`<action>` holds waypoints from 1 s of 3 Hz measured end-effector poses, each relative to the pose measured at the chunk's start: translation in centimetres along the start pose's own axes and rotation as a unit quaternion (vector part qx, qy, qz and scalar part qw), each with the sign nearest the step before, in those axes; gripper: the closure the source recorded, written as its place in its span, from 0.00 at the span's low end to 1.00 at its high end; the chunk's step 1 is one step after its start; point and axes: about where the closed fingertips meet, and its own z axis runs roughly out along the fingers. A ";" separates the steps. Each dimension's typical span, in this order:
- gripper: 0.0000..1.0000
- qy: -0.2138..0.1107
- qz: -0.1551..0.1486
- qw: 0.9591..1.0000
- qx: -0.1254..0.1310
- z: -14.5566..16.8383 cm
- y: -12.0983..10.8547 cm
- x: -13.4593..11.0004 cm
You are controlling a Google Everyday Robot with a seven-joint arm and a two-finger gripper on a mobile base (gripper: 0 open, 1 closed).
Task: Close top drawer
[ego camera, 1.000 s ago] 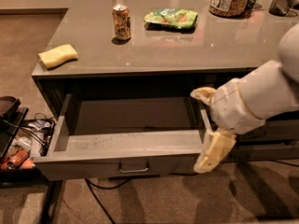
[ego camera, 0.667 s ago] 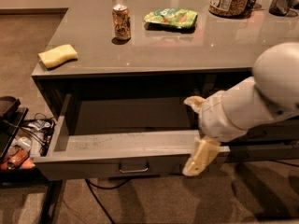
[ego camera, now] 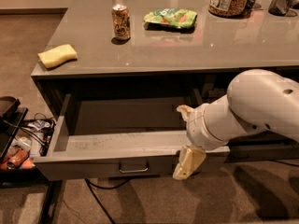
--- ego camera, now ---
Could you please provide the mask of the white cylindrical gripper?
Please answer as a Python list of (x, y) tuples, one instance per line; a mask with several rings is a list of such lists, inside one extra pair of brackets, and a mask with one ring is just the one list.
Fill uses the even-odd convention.
[(187, 105), (177, 107), (177, 112), (186, 122), (187, 137), (196, 147), (185, 146), (181, 149), (178, 164), (173, 173), (173, 178), (176, 180), (187, 179), (194, 173), (206, 159), (205, 150), (214, 150), (228, 144), (227, 141), (215, 137), (207, 128), (205, 123), (206, 107), (207, 104), (196, 108)]

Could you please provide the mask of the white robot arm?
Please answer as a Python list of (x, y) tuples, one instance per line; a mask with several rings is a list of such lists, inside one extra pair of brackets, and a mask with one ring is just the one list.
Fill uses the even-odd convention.
[(190, 143), (180, 150), (176, 180), (188, 178), (209, 150), (237, 137), (268, 130), (299, 141), (299, 84), (267, 70), (242, 72), (215, 102), (196, 108), (180, 105), (177, 111)]

